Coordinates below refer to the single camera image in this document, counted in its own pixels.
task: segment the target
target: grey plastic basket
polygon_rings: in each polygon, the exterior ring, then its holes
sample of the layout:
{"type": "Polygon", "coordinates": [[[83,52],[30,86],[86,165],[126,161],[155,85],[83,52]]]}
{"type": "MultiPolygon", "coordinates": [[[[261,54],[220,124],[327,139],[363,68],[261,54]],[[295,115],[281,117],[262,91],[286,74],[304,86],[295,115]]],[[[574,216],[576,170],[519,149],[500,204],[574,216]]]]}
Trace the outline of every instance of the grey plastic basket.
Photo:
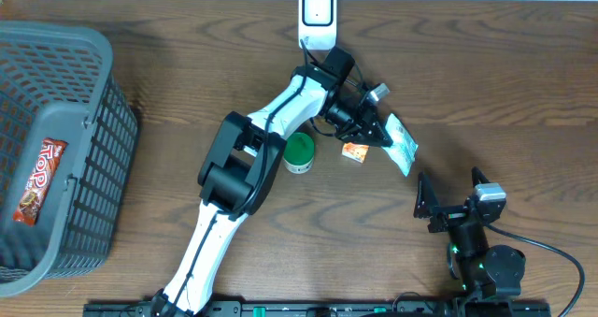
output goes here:
{"type": "Polygon", "coordinates": [[[137,123],[88,28],[0,22],[0,296],[107,258],[137,123]],[[45,137],[68,143],[34,227],[12,220],[45,137]]]}

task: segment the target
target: small orange box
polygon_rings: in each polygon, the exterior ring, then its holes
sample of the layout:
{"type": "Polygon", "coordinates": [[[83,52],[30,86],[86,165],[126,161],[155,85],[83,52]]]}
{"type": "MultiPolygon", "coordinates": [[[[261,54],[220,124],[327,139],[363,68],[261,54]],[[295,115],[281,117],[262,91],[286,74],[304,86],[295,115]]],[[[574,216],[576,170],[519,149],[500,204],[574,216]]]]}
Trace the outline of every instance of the small orange box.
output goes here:
{"type": "Polygon", "coordinates": [[[369,148],[370,147],[368,145],[347,143],[343,145],[343,155],[352,160],[363,163],[369,148]]]}

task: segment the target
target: snack wrapper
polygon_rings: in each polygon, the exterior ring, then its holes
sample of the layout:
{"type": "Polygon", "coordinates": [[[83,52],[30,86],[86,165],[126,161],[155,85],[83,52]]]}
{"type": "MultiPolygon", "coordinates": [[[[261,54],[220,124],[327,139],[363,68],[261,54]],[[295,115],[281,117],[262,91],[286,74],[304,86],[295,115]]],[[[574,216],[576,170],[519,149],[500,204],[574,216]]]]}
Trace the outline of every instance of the snack wrapper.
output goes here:
{"type": "Polygon", "coordinates": [[[45,138],[42,140],[41,151],[37,156],[36,167],[27,180],[19,207],[12,215],[12,220],[26,223],[30,226],[36,224],[37,216],[41,210],[46,194],[50,188],[52,178],[60,164],[66,142],[45,138]]]}
{"type": "Polygon", "coordinates": [[[367,145],[347,143],[343,145],[343,155],[354,161],[363,163],[368,149],[369,146],[367,145]]]}
{"type": "Polygon", "coordinates": [[[415,153],[418,150],[418,144],[394,114],[389,116],[385,129],[392,138],[392,145],[390,147],[383,147],[382,149],[399,166],[401,172],[406,177],[409,174],[411,165],[415,162],[415,153]]]}

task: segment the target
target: white packet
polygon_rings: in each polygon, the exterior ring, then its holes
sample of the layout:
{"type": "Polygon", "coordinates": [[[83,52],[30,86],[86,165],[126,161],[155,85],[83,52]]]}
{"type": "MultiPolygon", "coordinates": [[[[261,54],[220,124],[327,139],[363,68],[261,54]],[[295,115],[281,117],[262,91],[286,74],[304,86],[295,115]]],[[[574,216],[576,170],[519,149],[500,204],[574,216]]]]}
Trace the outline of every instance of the white packet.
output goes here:
{"type": "Polygon", "coordinates": [[[391,114],[386,121],[386,131],[391,135],[392,145],[382,147],[391,159],[399,166],[405,177],[409,174],[411,165],[415,162],[415,152],[418,144],[413,140],[401,121],[391,114]]]}

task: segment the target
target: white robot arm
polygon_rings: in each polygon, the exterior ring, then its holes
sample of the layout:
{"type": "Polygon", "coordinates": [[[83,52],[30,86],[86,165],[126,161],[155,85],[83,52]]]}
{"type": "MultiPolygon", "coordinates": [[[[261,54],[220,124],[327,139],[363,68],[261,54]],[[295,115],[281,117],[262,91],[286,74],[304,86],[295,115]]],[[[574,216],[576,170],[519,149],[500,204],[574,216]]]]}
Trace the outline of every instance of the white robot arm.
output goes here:
{"type": "Polygon", "coordinates": [[[266,107],[248,117],[232,112],[224,119],[199,173],[203,189],[197,226],[175,277],[152,299],[154,316],[193,316],[204,307],[233,235],[263,203],[286,139],[305,121],[321,115],[343,141],[392,144],[373,99],[360,98],[351,105],[339,98],[353,65],[350,54],[333,48],[322,64],[297,67],[287,89],[266,107]],[[253,165],[234,157],[231,150],[254,156],[253,165]]]}

